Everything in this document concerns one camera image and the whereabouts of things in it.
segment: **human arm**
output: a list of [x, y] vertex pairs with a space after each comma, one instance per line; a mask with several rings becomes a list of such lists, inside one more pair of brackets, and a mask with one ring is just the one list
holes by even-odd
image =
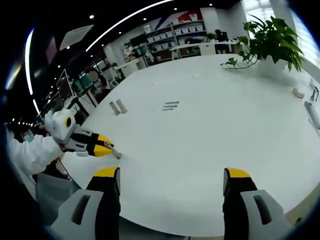
[[43, 172], [46, 166], [63, 154], [63, 146], [55, 142], [52, 136], [35, 135], [31, 142], [18, 142], [16, 139], [8, 143], [9, 156], [27, 174]]

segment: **ceiling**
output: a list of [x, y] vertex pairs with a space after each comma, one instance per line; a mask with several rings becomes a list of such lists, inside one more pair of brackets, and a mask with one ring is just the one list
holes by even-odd
[[[113, 1], [112, 6], [103, 3], [83, 6], [77, 4], [76, 7], [74, 5], [62, 7], [60, 4], [52, 3], [50, 5], [49, 3], [34, 6], [34, 8], [28, 5], [21, 6], [19, 9], [14, 8], [15, 22], [17, 23], [14, 23], [16, 27], [10, 25], [6, 29], [10, 34], [7, 48], [12, 53], [6, 64], [8, 71], [12, 64], [17, 61], [21, 62], [23, 66], [17, 75], [12, 90], [8, 92], [7, 110], [9, 111], [7, 111], [5, 121], [10, 122], [12, 118], [15, 118], [15, 120], [22, 119], [22, 121], [31, 123], [37, 115], [32, 102], [33, 99], [36, 99], [38, 107], [41, 108], [45, 104], [42, 99], [52, 91], [51, 86], [55, 85], [57, 81], [55, 78], [59, 78], [64, 68], [72, 64], [72, 61], [75, 62], [75, 59], [81, 59], [88, 65], [93, 63], [94, 58], [100, 57], [98, 53], [102, 52], [102, 44], [107, 44], [117, 39], [119, 32], [124, 34], [143, 25], [145, 23], [143, 18], [151, 21], [177, 11], [182, 12], [209, 7], [209, 4], [212, 4], [215, 8], [228, 9], [240, 0], [197, 0], [189, 2], [174, 0], [152, 7], [121, 23], [86, 52], [86, 49], [94, 40], [118, 21], [159, 1], [139, 0], [135, 1], [134, 4]], [[81, 41], [71, 45], [70, 49], [59, 50], [66, 33], [89, 25], [93, 25], [93, 27]], [[34, 32], [30, 48], [30, 73], [33, 88], [33, 96], [31, 97], [26, 80], [24, 47], [28, 34], [33, 27]], [[55, 38], [58, 52], [51, 64], [48, 64], [46, 50], [52, 37]]]

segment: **window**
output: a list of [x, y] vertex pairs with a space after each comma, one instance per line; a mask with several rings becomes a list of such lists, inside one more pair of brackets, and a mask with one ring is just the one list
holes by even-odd
[[316, 42], [307, 27], [300, 18], [292, 12], [296, 33], [298, 34], [298, 46], [304, 53], [304, 57], [320, 68], [320, 53]]
[[262, 21], [269, 20], [271, 16], [275, 16], [269, 0], [243, 0], [242, 4], [247, 21], [256, 21], [250, 15], [256, 16]]

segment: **floor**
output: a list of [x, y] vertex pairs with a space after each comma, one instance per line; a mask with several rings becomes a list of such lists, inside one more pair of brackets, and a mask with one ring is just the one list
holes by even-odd
[[[295, 225], [298, 218], [304, 218], [312, 209], [320, 195], [320, 183], [315, 189], [295, 208], [287, 212], [284, 216], [288, 223]], [[155, 231], [124, 218], [119, 221], [119, 238], [120, 240], [223, 240], [223, 236], [216, 237], [183, 237]]]

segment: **white box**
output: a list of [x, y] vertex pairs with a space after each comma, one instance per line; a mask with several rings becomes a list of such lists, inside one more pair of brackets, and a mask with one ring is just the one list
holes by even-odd
[[164, 43], [161, 44], [163, 49], [168, 49], [169, 48], [169, 43]]
[[172, 24], [173, 24], [173, 25], [179, 24], [179, 20], [178, 20], [178, 19], [173, 20], [173, 21], [172, 21]]
[[182, 33], [183, 33], [183, 34], [187, 34], [187, 33], [189, 33], [189, 30], [188, 30], [188, 28], [187, 28], [187, 27], [185, 27], [185, 28], [181, 28], [181, 31], [182, 31]]
[[181, 35], [182, 34], [181, 29], [174, 30], [174, 32], [175, 32], [175, 35]]
[[198, 20], [198, 15], [197, 14], [189, 14], [191, 21], [197, 21]]
[[153, 43], [155, 40], [154, 40], [154, 38], [153, 37], [148, 37], [148, 42], [149, 43]]
[[197, 32], [201, 32], [204, 30], [204, 26], [200, 25], [200, 26], [195, 26], [195, 29], [197, 30]]
[[196, 32], [196, 27], [195, 26], [191, 26], [189, 27], [190, 33], [194, 33]]
[[166, 38], [167, 38], [167, 35], [166, 35], [165, 33], [161, 33], [161, 34], [160, 34], [160, 38], [161, 38], [161, 39], [166, 39]]
[[179, 40], [179, 45], [184, 45], [185, 43], [186, 43], [186, 41], [184, 39]]
[[143, 29], [144, 29], [144, 31], [145, 31], [146, 34], [149, 34], [149, 33], [152, 32], [152, 28], [151, 28], [150, 25], [144, 26]]
[[157, 51], [162, 50], [162, 46], [161, 45], [157, 45], [157, 46], [155, 46], [155, 48], [156, 48]]
[[159, 41], [160, 40], [160, 36], [159, 35], [154, 36], [153, 38], [154, 38], [154, 41]]
[[168, 38], [174, 36], [173, 33], [172, 33], [172, 31], [167, 31], [165, 34], [166, 34], [166, 36], [167, 36]]

